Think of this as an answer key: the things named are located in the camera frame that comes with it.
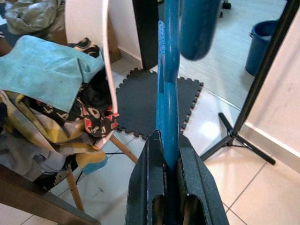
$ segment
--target wooden chair leg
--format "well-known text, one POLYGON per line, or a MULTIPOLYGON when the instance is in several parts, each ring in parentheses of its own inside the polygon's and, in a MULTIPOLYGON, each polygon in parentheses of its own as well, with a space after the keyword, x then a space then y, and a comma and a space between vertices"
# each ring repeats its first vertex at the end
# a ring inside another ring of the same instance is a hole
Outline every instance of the wooden chair leg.
POLYGON ((72 193, 72 197, 74 199, 74 202, 76 204, 76 207, 84 212, 84 208, 83 208, 83 203, 81 201, 78 189, 77 189, 77 185, 75 182, 75 178, 73 176, 72 173, 70 173, 70 175, 67 176, 67 183, 70 187, 71 193, 72 193))
POLYGON ((135 164, 137 163, 137 157, 122 143, 120 142, 114 135, 111 136, 110 140, 112 143, 117 146, 125 155, 128 156, 135 164))

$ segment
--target black metal base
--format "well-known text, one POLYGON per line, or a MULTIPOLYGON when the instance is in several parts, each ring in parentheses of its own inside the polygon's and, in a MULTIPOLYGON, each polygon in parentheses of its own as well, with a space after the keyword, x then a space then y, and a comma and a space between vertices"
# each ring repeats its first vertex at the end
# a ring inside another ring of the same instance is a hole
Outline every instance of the black metal base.
POLYGON ((219 113, 218 115, 219 115, 221 121, 223 122, 223 124, 225 125, 228 134, 221 141, 219 141, 217 144, 215 144, 211 149, 209 149, 207 152, 205 152, 204 154, 202 154, 200 156, 202 161, 209 158, 211 155, 213 155, 220 148, 222 148, 224 146, 232 146, 233 141, 237 140, 239 143, 241 143, 242 145, 248 147, 251 151, 253 151, 255 154, 257 154, 258 156, 260 156, 261 158, 263 158, 267 162, 271 163, 272 165, 275 164, 276 161, 274 159, 272 159, 270 156, 268 156, 267 154, 265 154, 264 152, 262 152, 261 150, 259 150, 255 146, 253 146, 251 143, 249 143, 244 138, 239 136, 239 134, 237 134, 237 133, 233 134, 233 127, 230 125, 229 121, 227 120, 227 118, 224 116, 223 113, 219 113))

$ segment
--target black foam mat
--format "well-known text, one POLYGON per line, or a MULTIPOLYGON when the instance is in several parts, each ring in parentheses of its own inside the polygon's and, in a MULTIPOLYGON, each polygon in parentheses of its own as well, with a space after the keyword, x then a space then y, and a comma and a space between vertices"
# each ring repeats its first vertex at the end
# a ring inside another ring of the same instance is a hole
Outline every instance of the black foam mat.
MULTIPOLYGON (((157 73, 134 69, 117 88, 118 130, 146 139, 155 130, 157 73)), ((180 131, 185 129, 203 83, 177 79, 180 131)))

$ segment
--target baseboard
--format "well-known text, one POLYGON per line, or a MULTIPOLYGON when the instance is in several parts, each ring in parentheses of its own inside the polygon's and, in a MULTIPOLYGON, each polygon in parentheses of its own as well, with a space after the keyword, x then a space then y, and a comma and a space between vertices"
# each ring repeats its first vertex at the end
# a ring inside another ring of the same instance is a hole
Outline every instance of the baseboard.
POLYGON ((141 58, 138 58, 137 56, 133 56, 132 54, 125 51, 124 49, 120 48, 119 46, 118 46, 118 49, 120 50, 121 57, 123 59, 130 62, 131 64, 133 64, 137 68, 142 68, 143 67, 141 58))
POLYGON ((271 154, 295 171, 300 173, 300 152, 280 142, 264 131, 245 123, 239 132, 243 138, 259 149, 271 154))

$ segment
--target plastic bag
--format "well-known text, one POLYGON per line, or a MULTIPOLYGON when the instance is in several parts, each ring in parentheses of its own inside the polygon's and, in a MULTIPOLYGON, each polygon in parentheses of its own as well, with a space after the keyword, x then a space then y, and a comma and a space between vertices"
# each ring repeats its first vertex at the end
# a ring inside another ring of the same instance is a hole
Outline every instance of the plastic bag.
POLYGON ((55 26, 58 30, 64 26, 61 8, 61 0, 18 0, 5 13, 8 30, 17 35, 39 33, 59 21, 59 26, 55 26))

